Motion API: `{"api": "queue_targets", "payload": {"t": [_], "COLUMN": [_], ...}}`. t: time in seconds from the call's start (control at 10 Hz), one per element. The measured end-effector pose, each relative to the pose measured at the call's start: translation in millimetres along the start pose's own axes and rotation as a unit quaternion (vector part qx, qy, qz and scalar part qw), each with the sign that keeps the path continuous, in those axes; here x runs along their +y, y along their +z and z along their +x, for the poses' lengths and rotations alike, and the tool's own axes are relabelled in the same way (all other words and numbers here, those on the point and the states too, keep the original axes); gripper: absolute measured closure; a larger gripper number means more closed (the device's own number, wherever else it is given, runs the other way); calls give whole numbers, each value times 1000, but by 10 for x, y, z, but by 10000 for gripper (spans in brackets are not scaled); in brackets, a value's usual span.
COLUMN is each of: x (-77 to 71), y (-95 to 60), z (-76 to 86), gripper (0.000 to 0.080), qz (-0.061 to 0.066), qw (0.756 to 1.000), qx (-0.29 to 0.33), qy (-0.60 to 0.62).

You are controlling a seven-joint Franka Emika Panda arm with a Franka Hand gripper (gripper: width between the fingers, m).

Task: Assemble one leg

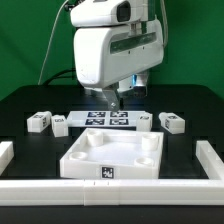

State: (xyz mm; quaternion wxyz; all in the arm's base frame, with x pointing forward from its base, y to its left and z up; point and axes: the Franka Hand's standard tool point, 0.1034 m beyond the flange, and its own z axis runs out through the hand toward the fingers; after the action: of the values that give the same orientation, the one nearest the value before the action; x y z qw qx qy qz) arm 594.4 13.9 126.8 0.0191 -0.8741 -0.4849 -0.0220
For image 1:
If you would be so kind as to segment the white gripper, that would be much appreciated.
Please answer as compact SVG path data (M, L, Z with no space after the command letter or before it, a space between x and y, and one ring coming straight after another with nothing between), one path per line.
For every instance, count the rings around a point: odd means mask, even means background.
M146 28L146 33L133 36L128 25L81 28L75 34L77 79L84 87L104 88L102 92L109 110L120 108L117 88L109 85L154 67L163 60L160 22L149 21Z

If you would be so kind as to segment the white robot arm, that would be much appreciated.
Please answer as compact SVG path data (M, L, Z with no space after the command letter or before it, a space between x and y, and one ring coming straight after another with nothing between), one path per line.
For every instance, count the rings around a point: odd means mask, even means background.
M163 60L165 33L153 6L153 0L85 0L70 12L77 79L100 89L111 111L120 109L120 81L135 75L145 84L145 72Z

